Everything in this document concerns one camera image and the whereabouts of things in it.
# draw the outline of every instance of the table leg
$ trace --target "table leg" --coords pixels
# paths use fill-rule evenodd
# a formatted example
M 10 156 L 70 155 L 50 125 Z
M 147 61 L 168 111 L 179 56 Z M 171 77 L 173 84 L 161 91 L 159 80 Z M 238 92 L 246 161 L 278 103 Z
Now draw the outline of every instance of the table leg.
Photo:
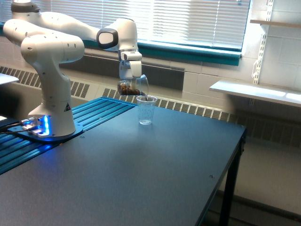
M 231 204 L 234 195 L 235 183 L 236 183 L 238 167 L 239 167 L 239 161 L 240 161 L 240 156 L 242 154 L 242 145 L 243 145 L 243 140 L 240 141 L 240 144 L 238 145 L 237 153 L 228 169 L 219 226 L 227 226 L 229 222 Z

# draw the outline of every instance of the robot logo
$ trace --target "robot logo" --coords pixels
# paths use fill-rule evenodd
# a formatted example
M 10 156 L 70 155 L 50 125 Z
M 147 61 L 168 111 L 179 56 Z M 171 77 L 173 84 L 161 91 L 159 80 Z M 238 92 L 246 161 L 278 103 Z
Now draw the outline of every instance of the robot logo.
M 69 103 L 67 103 L 67 105 L 66 105 L 66 107 L 65 107 L 65 111 L 64 111 L 64 112 L 67 112 L 67 111 L 69 111 L 69 110 L 71 110 L 71 108 L 70 108 L 70 105 L 69 105 Z

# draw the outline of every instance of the heating vent grille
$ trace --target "heating vent grille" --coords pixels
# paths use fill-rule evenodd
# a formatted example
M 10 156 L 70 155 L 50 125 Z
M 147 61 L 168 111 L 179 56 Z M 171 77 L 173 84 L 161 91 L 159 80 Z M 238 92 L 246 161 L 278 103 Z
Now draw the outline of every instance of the heating vent grille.
M 41 81 L 38 74 L 36 73 L 21 71 L 13 68 L 8 68 L 8 67 L 0 67 L 0 73 L 11 75 L 18 78 L 19 81 L 17 81 L 17 83 L 26 86 L 41 88 Z M 70 86 L 71 86 L 71 96 L 81 97 L 81 98 L 86 97 L 90 87 L 89 84 L 74 82 L 74 81 L 70 82 Z
M 115 89 L 106 88 L 103 92 L 103 96 L 137 103 L 136 96 L 120 96 Z M 175 101 L 163 97 L 158 98 L 156 106 L 244 125 L 247 127 L 247 135 L 249 137 L 264 139 L 298 148 L 301 146 L 301 125 L 287 124 L 285 122 L 282 123 L 268 119 L 263 120 L 256 117 L 245 117 L 243 115 L 226 112 L 222 109 Z

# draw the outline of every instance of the white wall shelf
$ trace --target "white wall shelf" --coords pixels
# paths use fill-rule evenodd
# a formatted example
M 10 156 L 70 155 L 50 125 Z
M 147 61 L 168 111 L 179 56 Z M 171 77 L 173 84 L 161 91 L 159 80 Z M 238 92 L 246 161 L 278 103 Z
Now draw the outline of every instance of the white wall shelf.
M 19 79 L 14 76 L 0 73 L 0 85 L 15 82 L 15 81 L 19 81 Z
M 301 28 L 301 24 L 291 24 L 291 23 L 265 21 L 265 20 L 250 20 L 250 23 L 252 23 L 252 24 L 260 24 L 260 25 L 271 25 L 271 26 Z
M 251 83 L 219 80 L 210 87 L 212 91 L 240 97 L 264 100 L 278 104 L 301 107 L 301 92 Z

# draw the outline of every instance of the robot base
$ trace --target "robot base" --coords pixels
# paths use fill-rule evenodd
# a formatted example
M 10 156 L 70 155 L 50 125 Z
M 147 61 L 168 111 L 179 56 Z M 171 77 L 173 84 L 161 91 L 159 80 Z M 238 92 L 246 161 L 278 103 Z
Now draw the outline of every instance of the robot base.
M 15 127 L 8 129 L 8 131 L 10 131 L 10 132 L 20 131 L 20 130 L 23 130 L 22 126 L 15 126 Z M 83 126 L 81 124 L 75 123 L 75 132 L 73 132 L 69 135 L 66 135 L 66 136 L 62 136 L 62 137 L 39 137 L 39 136 L 34 135 L 31 132 L 27 132 L 27 131 L 16 133 L 16 135 L 18 135 L 20 137 L 24 137 L 26 139 L 39 141 L 39 142 L 43 142 L 43 143 L 61 143 L 61 142 L 70 140 L 82 133 L 83 133 Z

